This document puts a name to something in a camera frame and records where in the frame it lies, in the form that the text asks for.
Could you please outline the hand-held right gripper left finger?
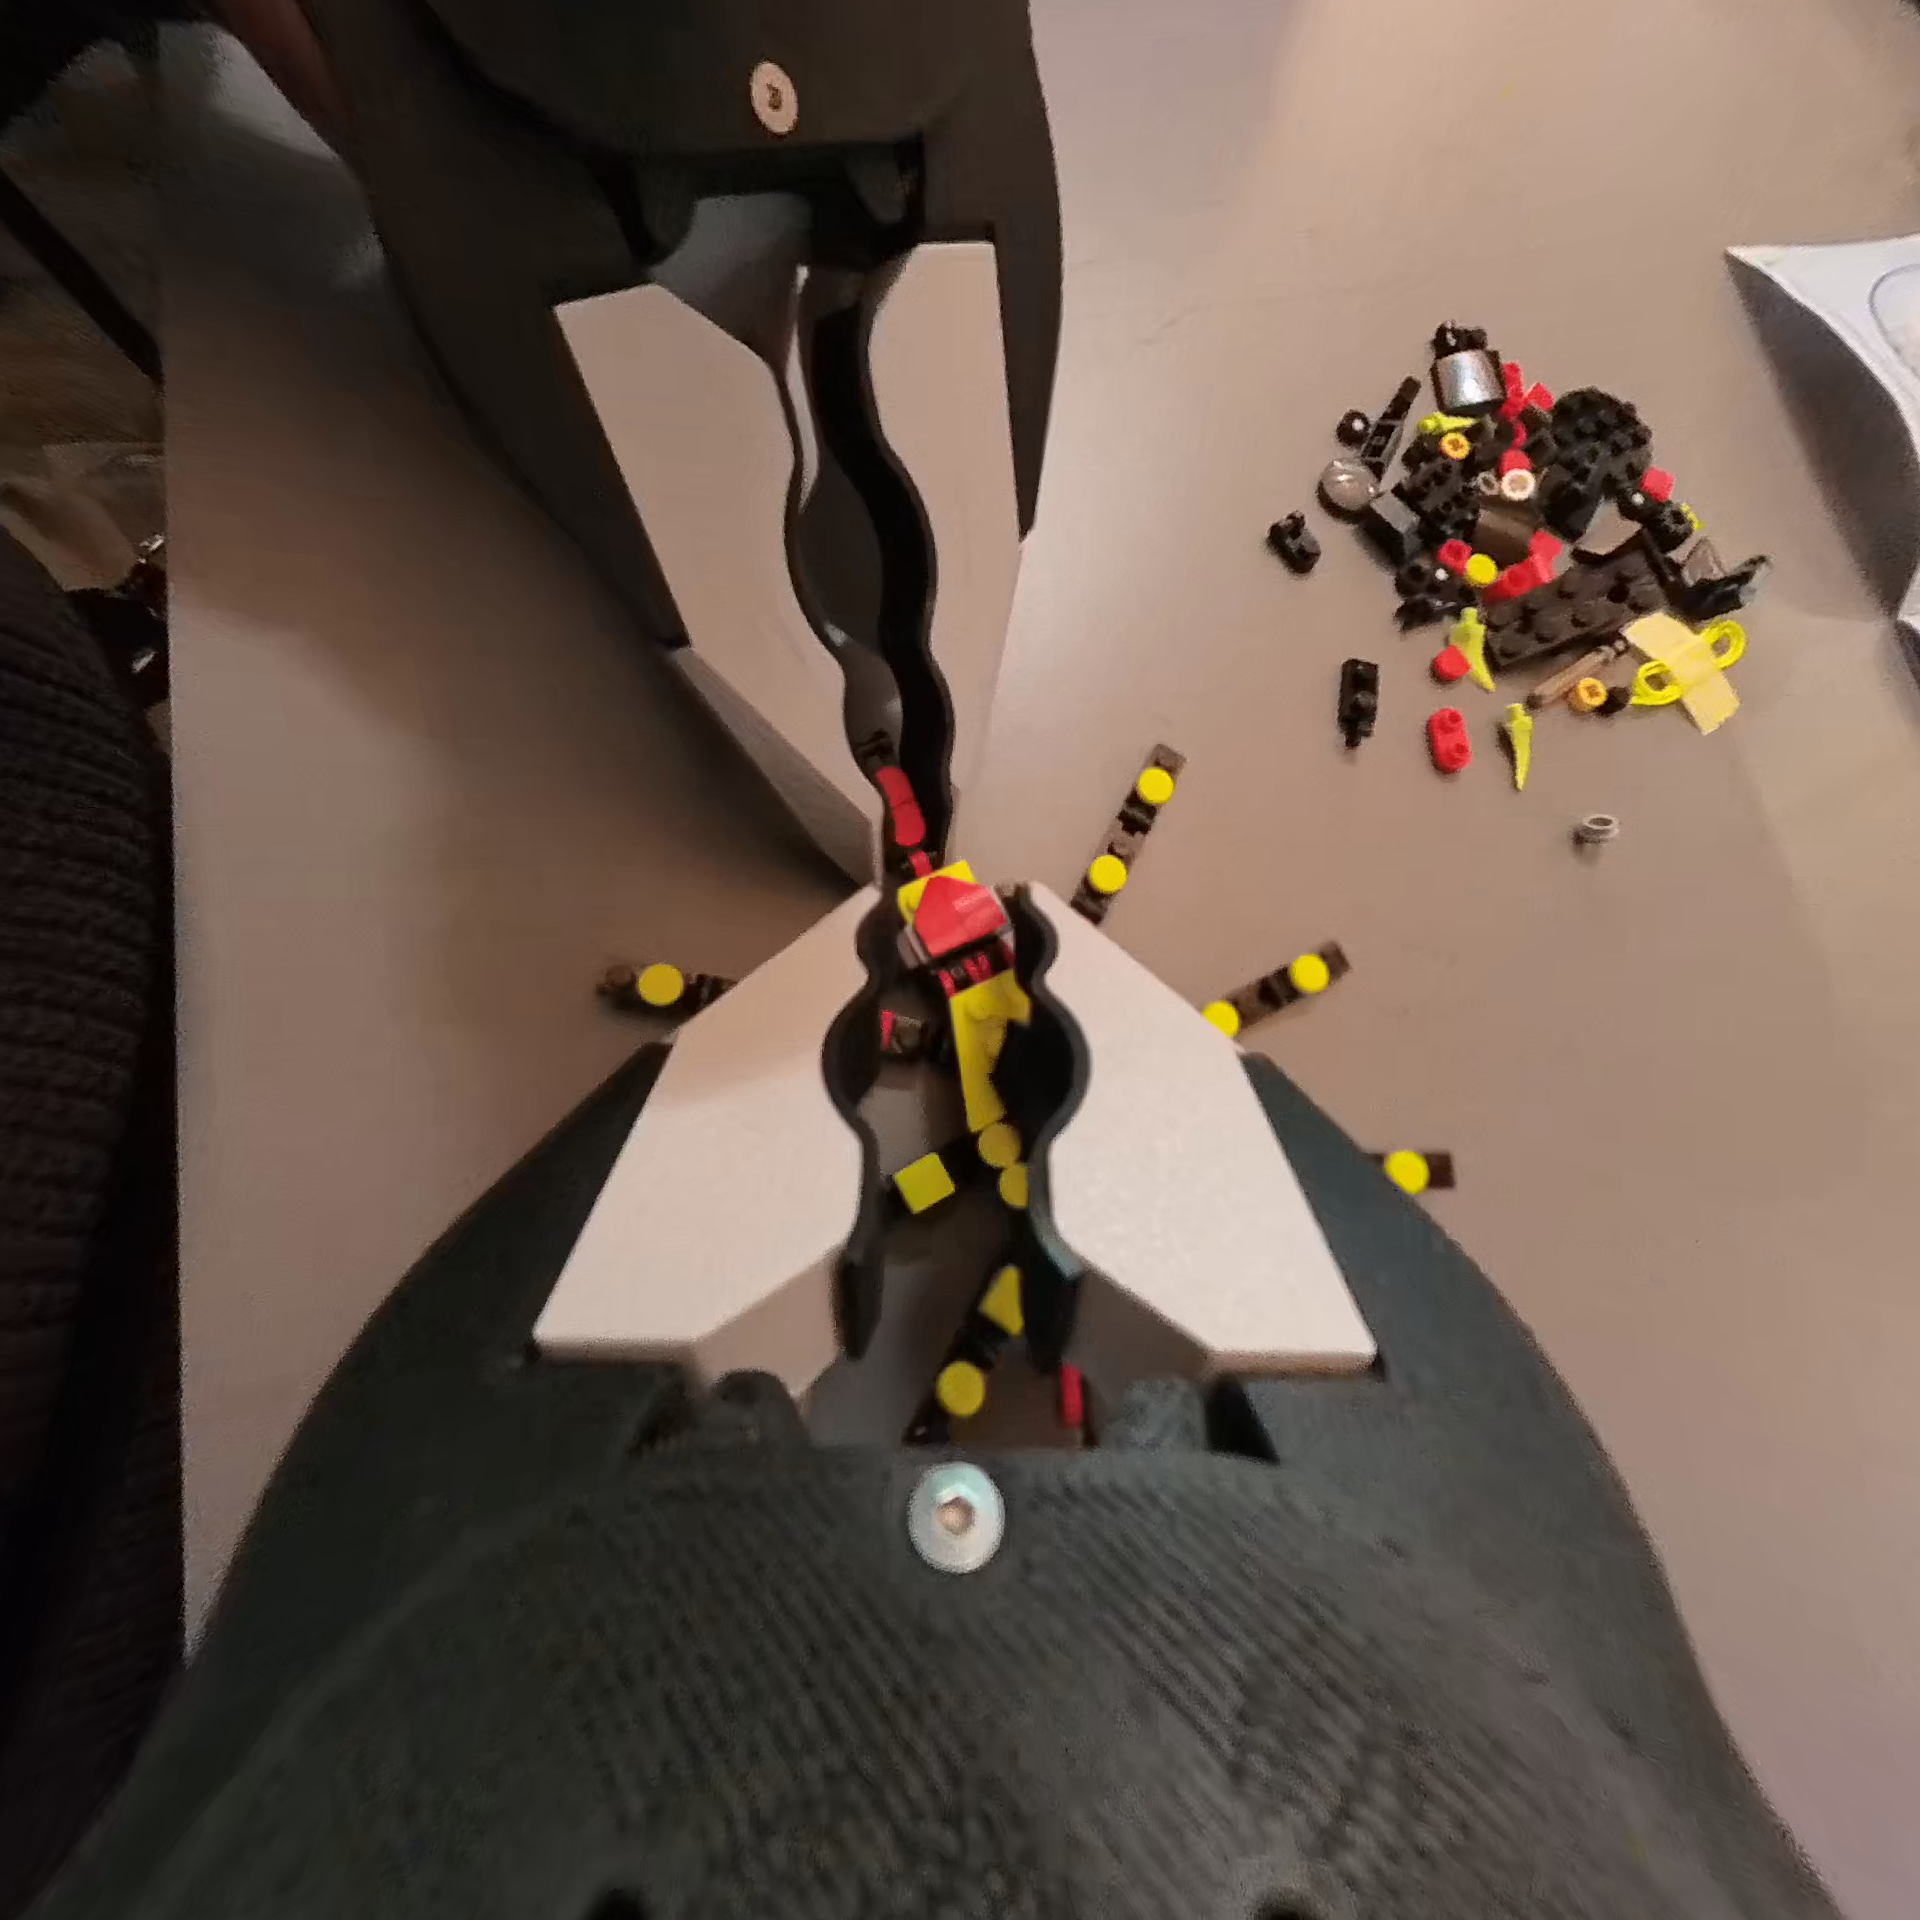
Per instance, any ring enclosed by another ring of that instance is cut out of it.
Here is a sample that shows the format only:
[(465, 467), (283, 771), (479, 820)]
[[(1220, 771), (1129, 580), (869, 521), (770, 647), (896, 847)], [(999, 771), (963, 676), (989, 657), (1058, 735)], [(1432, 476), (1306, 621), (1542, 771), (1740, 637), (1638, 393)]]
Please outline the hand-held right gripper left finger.
[(542, 1359), (828, 1367), (875, 1317), (875, 959), (854, 887), (681, 1023), (538, 1312)]

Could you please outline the pile of loose lego pieces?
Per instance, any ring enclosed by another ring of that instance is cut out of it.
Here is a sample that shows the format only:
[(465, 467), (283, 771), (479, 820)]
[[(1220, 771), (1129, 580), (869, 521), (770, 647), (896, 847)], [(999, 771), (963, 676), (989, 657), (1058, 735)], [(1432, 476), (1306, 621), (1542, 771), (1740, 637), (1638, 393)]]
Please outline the pile of loose lego pieces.
[(1430, 374), (1330, 422), (1313, 507), (1374, 554), (1395, 633), (1432, 633), (1432, 778), (1463, 778), (1490, 735), (1530, 789), (1548, 713), (1728, 728), (1772, 559), (1720, 554), (1641, 406), (1542, 382), (1490, 327), (1442, 320)]

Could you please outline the red black lego tail segment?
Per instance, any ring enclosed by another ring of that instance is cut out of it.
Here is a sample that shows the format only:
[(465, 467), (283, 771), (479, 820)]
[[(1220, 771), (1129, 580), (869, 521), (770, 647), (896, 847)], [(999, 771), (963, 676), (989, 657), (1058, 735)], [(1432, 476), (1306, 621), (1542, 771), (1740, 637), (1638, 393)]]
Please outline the red black lego tail segment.
[(948, 820), (955, 820), (948, 755), (922, 736), (896, 746), (888, 735), (863, 735), (854, 755), (875, 789), (882, 882), (908, 882), (948, 862)]

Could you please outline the black yellow lego scorpion model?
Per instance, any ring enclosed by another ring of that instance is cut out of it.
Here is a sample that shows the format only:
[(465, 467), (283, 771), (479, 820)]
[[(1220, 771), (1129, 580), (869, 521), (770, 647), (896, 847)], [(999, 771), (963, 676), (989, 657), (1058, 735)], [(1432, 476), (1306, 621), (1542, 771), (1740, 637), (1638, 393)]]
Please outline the black yellow lego scorpion model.
[[(1175, 746), (1158, 746), (1138, 771), (1138, 780), (1120, 801), (1120, 820), (1108, 832), (1108, 853), (1079, 871), (1071, 906), (1114, 902), (1129, 876), (1138, 840), (1158, 827), (1161, 801), (1175, 793), (1185, 755)], [(915, 928), (931, 876), (903, 882), (903, 928)], [(1220, 1037), (1246, 1037), (1259, 1016), (1301, 1003), (1344, 980), (1344, 959), (1330, 946), (1296, 956), (1282, 974), (1261, 974), (1236, 998), (1213, 998), (1200, 1016)], [(652, 964), (605, 964), (602, 974), (602, 1003), (625, 1016), (695, 1016), (713, 998), (733, 988), (719, 974), (681, 974), (671, 959)], [(875, 1013), (875, 1052), (903, 1068), (942, 1068), (963, 1076), (963, 1103), (965, 1103), (965, 1135), (922, 1147), (882, 1180), (882, 1213), (888, 1218), (922, 1218), (948, 1207), (963, 1184), (979, 1184), (989, 1177), (999, 1207), (1024, 1213), (1028, 1177), (1024, 1177), (1024, 1123), (1012, 1119), (1007, 1095), (1015, 1085), (1015, 1068), (1007, 1060), (1007, 1037), (1028, 1023), (1028, 998), (1012, 974), (999, 964), (999, 946), (979, 946), (963, 959), (963, 974), (942, 974), (942, 1016), (908, 1016), (908, 1013)], [(1445, 1147), (1374, 1147), (1369, 1158), (1402, 1191), (1430, 1184), (1461, 1184), (1461, 1167)], [(987, 1406), (987, 1375), (999, 1348), (1024, 1337), (1024, 1285), (1015, 1261), (989, 1267), (979, 1285), (971, 1312), (955, 1334), (955, 1348), (942, 1359), (931, 1403), (908, 1418), (908, 1438), (948, 1431), (955, 1418), (971, 1418)], [(1087, 1375), (1059, 1367), (1059, 1418), (1079, 1431), (1087, 1425)]]

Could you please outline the crumpled clear plastic bag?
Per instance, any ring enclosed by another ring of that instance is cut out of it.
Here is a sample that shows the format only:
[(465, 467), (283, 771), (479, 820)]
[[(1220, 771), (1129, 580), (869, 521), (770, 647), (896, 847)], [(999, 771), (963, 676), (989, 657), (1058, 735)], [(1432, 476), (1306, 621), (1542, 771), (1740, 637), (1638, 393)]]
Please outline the crumpled clear plastic bag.
[(141, 704), (172, 701), (172, 548), (150, 440), (9, 440), (9, 535), (55, 580)]

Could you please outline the open instruction booklet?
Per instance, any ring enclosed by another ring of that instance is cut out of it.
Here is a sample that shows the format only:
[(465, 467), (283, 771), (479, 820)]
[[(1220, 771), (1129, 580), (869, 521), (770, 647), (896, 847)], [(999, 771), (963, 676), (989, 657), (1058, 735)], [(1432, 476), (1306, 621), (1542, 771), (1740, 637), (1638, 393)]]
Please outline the open instruction booklet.
[(1723, 271), (1920, 676), (1920, 231), (1728, 248)]

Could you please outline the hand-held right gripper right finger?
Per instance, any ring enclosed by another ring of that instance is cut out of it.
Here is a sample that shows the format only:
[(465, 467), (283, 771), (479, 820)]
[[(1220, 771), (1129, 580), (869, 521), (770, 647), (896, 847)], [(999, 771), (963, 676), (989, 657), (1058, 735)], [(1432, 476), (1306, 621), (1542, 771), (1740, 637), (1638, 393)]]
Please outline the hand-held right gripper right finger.
[(1015, 928), (1033, 1037), (1059, 1049), (1028, 1141), (1028, 1232), (1058, 1280), (1033, 1343), (1102, 1391), (1369, 1367), (1374, 1334), (1251, 1052), (1047, 882), (1015, 887)]

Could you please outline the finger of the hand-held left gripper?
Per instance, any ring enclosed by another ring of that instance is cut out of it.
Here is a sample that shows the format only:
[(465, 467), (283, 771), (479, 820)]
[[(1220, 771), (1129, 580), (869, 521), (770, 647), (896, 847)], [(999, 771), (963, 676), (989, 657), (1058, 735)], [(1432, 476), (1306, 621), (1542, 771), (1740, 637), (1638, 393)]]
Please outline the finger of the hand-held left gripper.
[(931, 840), (965, 840), (1024, 576), (989, 240), (922, 240), (862, 295), (862, 496), (875, 531), (875, 657)]
[(655, 271), (556, 300), (671, 665), (854, 882), (915, 847), (888, 789), (922, 778), (922, 496), (869, 382), (896, 313), (896, 271)]

